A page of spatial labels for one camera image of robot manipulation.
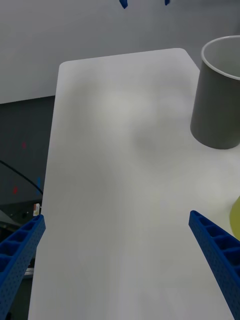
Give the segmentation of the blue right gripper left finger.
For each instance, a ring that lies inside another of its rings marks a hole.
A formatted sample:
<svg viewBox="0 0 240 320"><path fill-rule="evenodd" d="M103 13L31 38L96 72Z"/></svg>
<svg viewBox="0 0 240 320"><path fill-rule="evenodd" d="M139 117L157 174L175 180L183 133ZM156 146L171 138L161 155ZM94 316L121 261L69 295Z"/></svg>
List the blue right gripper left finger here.
<svg viewBox="0 0 240 320"><path fill-rule="evenodd" d="M45 230L45 219L40 214L0 243L0 319L2 320L10 310Z"/></svg>

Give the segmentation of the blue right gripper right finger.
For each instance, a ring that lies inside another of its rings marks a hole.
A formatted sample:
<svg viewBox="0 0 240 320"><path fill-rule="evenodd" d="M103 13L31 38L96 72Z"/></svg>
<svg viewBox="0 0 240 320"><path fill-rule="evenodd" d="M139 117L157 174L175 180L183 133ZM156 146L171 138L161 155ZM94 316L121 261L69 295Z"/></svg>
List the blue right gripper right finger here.
<svg viewBox="0 0 240 320"><path fill-rule="evenodd" d="M240 319L240 241L192 210L188 225L235 320Z"/></svg>

